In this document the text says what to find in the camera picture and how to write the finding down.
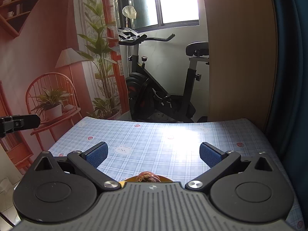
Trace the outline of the red apple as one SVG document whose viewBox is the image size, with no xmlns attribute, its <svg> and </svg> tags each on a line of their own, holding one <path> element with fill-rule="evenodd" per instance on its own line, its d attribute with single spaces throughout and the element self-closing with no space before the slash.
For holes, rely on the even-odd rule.
<svg viewBox="0 0 308 231">
<path fill-rule="evenodd" d="M 136 177 L 137 182 L 161 182 L 160 178 L 158 175 L 149 172 L 149 171 L 144 171 L 141 172 L 137 177 Z"/>
</svg>

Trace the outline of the blue plaid tablecloth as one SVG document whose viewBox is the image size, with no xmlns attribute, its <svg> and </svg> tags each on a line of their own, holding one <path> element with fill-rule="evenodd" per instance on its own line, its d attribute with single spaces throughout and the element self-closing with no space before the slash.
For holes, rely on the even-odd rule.
<svg viewBox="0 0 308 231">
<path fill-rule="evenodd" d="M 244 157 L 265 152 L 282 168 L 264 134 L 245 118 L 164 124 L 85 117 L 68 130 L 50 152 L 61 157 L 75 150 L 86 151 L 101 141 L 108 145 L 108 157 L 99 170 L 119 182 L 150 171 L 184 185 L 208 170 L 199 156 L 203 142 L 222 151 L 236 151 Z"/>
</svg>

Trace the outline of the yellow plate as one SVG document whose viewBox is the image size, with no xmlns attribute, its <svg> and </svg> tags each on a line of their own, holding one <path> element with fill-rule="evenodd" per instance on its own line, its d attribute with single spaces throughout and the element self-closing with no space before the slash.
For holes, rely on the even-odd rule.
<svg viewBox="0 0 308 231">
<path fill-rule="evenodd" d="M 172 182 L 172 180 L 163 176 L 148 176 L 147 178 L 143 177 L 142 179 L 140 176 L 133 176 L 123 181 L 120 181 L 119 183 L 121 187 L 124 187 L 127 182 Z"/>
</svg>

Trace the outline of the dark teal curtain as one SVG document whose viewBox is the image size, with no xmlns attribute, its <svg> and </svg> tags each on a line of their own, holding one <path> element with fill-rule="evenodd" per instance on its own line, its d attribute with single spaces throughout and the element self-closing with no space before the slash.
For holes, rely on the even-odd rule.
<svg viewBox="0 0 308 231">
<path fill-rule="evenodd" d="M 266 135 L 293 187 L 307 189 L 307 0 L 274 0 L 277 71 Z"/>
</svg>

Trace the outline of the black exercise bike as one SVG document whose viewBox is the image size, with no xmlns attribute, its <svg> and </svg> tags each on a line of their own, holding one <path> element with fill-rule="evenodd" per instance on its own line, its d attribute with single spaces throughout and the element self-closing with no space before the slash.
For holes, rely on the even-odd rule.
<svg viewBox="0 0 308 231">
<path fill-rule="evenodd" d="M 198 64 L 209 64 L 209 44 L 179 44 L 180 34 L 153 37 L 131 28 L 119 28 L 119 45 L 128 55 L 128 99 L 135 121 L 192 123 L 194 84 L 201 80 Z"/>
</svg>

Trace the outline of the wooden wardrobe panel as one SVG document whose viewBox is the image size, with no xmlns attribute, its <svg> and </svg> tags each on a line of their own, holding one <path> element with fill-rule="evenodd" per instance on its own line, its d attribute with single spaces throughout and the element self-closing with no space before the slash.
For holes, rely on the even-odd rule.
<svg viewBox="0 0 308 231">
<path fill-rule="evenodd" d="M 209 120 L 265 126 L 273 97 L 277 33 L 273 0 L 204 0 L 209 42 Z"/>
</svg>

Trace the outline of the white lamp on bike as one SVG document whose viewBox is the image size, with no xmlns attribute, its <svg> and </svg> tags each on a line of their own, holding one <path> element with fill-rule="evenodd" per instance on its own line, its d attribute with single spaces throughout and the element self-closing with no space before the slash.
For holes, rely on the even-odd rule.
<svg viewBox="0 0 308 231">
<path fill-rule="evenodd" d="M 127 5 L 127 6 L 123 7 L 122 14 L 123 14 L 124 17 L 126 17 L 128 19 L 136 19 L 137 18 L 137 11 L 131 5 Z"/>
</svg>

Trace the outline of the window with dark frame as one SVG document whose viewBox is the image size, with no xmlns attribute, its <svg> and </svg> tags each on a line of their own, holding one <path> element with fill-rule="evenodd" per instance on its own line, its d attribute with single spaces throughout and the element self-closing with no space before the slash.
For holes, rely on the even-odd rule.
<svg viewBox="0 0 308 231">
<path fill-rule="evenodd" d="M 138 32 L 199 25 L 198 0 L 114 0 L 119 27 Z M 123 16 L 123 7 L 131 5 L 136 19 Z"/>
</svg>

